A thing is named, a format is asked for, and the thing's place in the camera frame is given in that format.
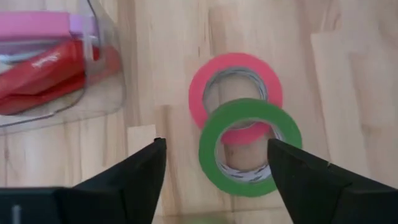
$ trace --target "wooden floor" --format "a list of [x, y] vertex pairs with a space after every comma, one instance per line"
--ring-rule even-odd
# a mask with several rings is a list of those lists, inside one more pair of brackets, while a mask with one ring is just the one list
[[[284, 109], [302, 132], [304, 150], [398, 187], [398, 1], [102, 2], [122, 38], [125, 107], [1, 137], [0, 185], [77, 184], [163, 136], [168, 166], [156, 223], [210, 214], [229, 223], [291, 223], [277, 192], [232, 197], [198, 163], [200, 130], [187, 103], [192, 76], [215, 55], [247, 52], [278, 74]], [[0, 0], [0, 9], [73, 12], [75, 3]], [[242, 96], [258, 97], [250, 82], [230, 78], [211, 91], [207, 103], [215, 108]], [[265, 142], [226, 147], [227, 163], [240, 169], [264, 163]]]

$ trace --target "plastic container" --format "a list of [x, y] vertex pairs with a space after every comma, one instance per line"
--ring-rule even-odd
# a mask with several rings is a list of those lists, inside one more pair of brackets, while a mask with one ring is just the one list
[[118, 32], [101, 4], [80, 0], [70, 13], [33, 3], [36, 8], [16, 4], [0, 12], [0, 134], [120, 109]]

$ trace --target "red object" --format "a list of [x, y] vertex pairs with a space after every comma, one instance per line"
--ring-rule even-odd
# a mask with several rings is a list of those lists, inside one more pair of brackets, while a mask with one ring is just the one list
[[[95, 60], [100, 50], [93, 49]], [[86, 80], [83, 43], [71, 40], [0, 74], [0, 114], [20, 113], [48, 103], [115, 74], [120, 69], [118, 52], [103, 50], [105, 68]]]

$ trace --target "clamp jaw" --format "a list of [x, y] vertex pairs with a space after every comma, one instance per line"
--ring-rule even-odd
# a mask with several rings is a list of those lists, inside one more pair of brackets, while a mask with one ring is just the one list
[[398, 190], [280, 140], [268, 142], [272, 176], [295, 224], [398, 223]]
[[75, 187], [0, 189], [0, 223], [150, 224], [162, 188], [166, 141]]

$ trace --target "green tape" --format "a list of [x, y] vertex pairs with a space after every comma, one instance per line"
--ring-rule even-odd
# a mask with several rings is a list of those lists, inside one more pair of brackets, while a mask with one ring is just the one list
[[221, 135], [233, 124], [247, 120], [270, 124], [284, 142], [302, 147], [300, 130], [284, 110], [263, 100], [241, 98], [221, 105], [210, 115], [200, 137], [199, 162], [206, 176], [220, 190], [231, 195], [258, 197], [276, 190], [271, 176], [256, 183], [238, 182], [227, 177], [216, 161], [216, 147]]

